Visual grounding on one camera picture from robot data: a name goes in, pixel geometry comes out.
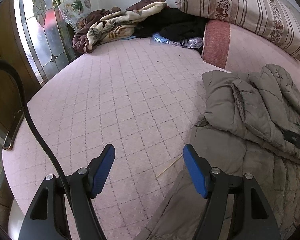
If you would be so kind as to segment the blue plastic bag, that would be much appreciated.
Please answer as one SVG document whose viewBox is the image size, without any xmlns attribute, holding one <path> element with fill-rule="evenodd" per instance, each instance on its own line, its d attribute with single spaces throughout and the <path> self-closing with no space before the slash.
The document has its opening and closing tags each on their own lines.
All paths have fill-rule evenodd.
<svg viewBox="0 0 300 240">
<path fill-rule="evenodd" d="M 192 38 L 182 39 L 178 42 L 175 42 L 161 36 L 159 33 L 154 33 L 152 35 L 152 41 L 158 42 L 160 44 L 169 44 L 169 45 L 184 47 L 189 49 L 200 49 L 203 46 L 203 39 L 200 37 L 192 37 Z"/>
</svg>

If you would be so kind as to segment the olive green puffer jacket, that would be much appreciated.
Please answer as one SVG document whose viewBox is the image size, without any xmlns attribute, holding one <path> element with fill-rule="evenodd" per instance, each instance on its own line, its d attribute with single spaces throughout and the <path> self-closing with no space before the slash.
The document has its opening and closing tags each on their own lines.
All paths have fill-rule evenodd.
<svg viewBox="0 0 300 240">
<path fill-rule="evenodd" d="M 210 166 L 204 199 L 186 165 L 138 239 L 300 239 L 300 92 L 282 67 L 204 73 L 190 143 Z"/>
</svg>

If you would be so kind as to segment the pink quilted round bed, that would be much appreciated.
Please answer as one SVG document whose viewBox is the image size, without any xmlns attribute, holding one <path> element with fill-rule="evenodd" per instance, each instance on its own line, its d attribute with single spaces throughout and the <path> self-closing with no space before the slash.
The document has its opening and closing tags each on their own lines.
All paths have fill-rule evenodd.
<svg viewBox="0 0 300 240">
<path fill-rule="evenodd" d="M 256 73 L 218 68 L 194 50 L 149 38 L 115 41 L 76 59 L 30 100 L 34 123 L 66 174 L 114 145 L 109 178 L 93 200 L 109 239 L 138 239 L 173 187 L 181 159 L 155 176 L 190 143 L 206 109 L 202 75 L 214 70 Z"/>
</svg>

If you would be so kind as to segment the black clothes pile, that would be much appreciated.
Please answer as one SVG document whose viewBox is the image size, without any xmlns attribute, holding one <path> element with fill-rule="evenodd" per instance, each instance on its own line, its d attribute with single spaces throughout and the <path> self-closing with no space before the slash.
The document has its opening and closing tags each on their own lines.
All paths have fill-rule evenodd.
<svg viewBox="0 0 300 240">
<path fill-rule="evenodd" d="M 137 38 L 151 37 L 154 33 L 172 41 L 204 36 L 209 20 L 182 12 L 177 8 L 165 7 L 161 12 L 137 23 L 133 35 Z"/>
</svg>

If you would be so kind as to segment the floral gift bag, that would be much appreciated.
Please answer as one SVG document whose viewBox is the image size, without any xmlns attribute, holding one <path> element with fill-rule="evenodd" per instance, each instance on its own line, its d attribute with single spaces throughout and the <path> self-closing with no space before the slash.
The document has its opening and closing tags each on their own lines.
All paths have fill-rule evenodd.
<svg viewBox="0 0 300 240">
<path fill-rule="evenodd" d="M 89 0 L 55 0 L 63 20 L 69 24 L 75 33 L 83 27 L 81 21 L 91 13 Z"/>
</svg>

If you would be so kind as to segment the stained glass window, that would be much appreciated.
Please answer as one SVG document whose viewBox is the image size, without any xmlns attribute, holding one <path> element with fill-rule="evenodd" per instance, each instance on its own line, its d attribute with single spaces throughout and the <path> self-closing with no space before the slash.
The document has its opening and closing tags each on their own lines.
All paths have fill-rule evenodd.
<svg viewBox="0 0 300 240">
<path fill-rule="evenodd" d="M 43 86 L 76 59 L 73 31 L 57 0 L 14 0 L 14 13 L 23 50 Z"/>
</svg>

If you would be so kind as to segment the pink bolster cushion centre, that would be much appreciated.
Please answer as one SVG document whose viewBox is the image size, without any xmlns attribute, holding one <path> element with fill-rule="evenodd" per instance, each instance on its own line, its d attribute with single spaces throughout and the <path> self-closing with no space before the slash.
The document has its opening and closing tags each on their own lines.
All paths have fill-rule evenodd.
<svg viewBox="0 0 300 240">
<path fill-rule="evenodd" d="M 300 89 L 299 61 L 265 38 L 228 22 L 206 24 L 202 58 L 231 72 L 257 72 L 266 64 L 276 64 L 289 72 Z"/>
</svg>

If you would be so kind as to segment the beige brown patterned blanket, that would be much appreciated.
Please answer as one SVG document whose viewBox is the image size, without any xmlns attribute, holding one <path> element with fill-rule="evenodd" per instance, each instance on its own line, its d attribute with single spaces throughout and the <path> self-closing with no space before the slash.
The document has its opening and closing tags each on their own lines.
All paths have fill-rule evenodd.
<svg viewBox="0 0 300 240">
<path fill-rule="evenodd" d="M 141 0 L 126 10 L 113 7 L 111 11 L 92 11 L 79 21 L 79 31 L 72 39 L 72 47 L 80 54 L 92 52 L 99 44 L 128 38 L 138 23 L 160 13 L 167 7 L 165 0 Z"/>
</svg>

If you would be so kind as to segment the striped floral pillow left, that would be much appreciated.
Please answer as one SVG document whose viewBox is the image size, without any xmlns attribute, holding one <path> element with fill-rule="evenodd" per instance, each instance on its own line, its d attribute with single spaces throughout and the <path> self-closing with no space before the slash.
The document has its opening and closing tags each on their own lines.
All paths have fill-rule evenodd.
<svg viewBox="0 0 300 240">
<path fill-rule="evenodd" d="M 279 0 L 175 0 L 175 5 L 185 13 L 247 29 L 300 61 L 300 24 Z"/>
</svg>

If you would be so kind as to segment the thin wooden stick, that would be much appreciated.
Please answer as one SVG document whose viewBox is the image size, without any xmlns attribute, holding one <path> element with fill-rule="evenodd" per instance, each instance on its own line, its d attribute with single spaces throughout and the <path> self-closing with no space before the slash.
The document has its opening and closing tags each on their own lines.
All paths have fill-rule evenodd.
<svg viewBox="0 0 300 240">
<path fill-rule="evenodd" d="M 159 178 L 163 173 L 165 173 L 170 167 L 172 167 L 180 158 L 182 155 L 178 156 L 168 167 L 166 167 L 162 172 L 160 172 L 158 175 L 155 176 L 155 178 Z"/>
</svg>

